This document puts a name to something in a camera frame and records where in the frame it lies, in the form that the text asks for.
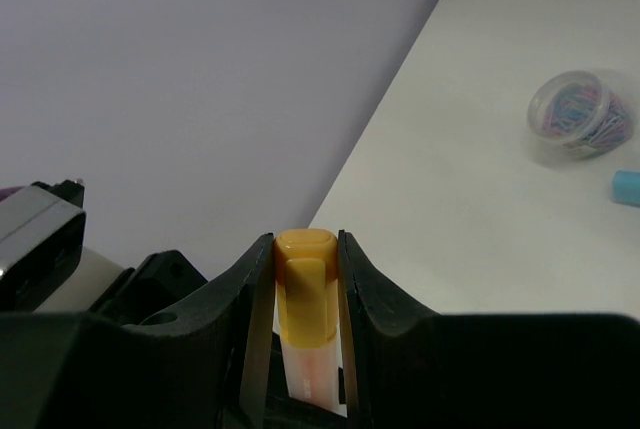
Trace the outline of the clear jar purple pins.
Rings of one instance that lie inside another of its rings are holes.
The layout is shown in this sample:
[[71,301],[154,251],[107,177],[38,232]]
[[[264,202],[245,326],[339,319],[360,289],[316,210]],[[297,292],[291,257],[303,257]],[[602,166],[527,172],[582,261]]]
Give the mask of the clear jar purple pins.
[[545,144],[576,159],[604,155],[635,131],[630,103],[593,72],[563,72],[544,83],[527,107],[527,125]]

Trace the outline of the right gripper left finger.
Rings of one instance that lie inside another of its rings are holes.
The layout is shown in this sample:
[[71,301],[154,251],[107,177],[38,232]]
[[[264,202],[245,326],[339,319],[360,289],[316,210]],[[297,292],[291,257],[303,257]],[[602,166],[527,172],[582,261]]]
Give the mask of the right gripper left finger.
[[271,234],[132,325],[89,313],[1,318],[5,428],[259,428],[273,314]]

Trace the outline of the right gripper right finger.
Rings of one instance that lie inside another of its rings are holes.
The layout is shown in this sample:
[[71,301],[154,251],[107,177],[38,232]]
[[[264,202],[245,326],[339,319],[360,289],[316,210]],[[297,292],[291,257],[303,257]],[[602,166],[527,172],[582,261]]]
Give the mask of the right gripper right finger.
[[635,428],[639,323],[619,314],[440,314],[338,237],[353,428]]

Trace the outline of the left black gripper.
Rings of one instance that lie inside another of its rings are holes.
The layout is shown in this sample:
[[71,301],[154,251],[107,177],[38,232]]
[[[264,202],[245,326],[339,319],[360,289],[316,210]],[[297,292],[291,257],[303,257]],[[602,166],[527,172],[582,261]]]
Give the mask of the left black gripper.
[[116,324],[139,324],[206,283],[180,251],[151,254],[137,268],[122,271],[92,304],[92,312]]

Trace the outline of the orange highlighter pen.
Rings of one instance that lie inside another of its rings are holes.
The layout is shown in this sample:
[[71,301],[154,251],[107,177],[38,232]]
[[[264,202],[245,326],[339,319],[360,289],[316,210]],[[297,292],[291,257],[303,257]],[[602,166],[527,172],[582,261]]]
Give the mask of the orange highlighter pen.
[[338,337],[314,348],[301,348],[280,339],[288,395],[340,416],[346,405],[339,402],[341,354]]

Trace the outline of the yellow orange marker cap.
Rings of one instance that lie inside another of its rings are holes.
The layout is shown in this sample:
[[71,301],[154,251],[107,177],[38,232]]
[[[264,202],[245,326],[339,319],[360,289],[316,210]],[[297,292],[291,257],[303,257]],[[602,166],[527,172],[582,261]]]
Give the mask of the yellow orange marker cap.
[[337,238],[324,229],[292,229],[274,241],[280,334],[295,347],[333,340],[338,324]]

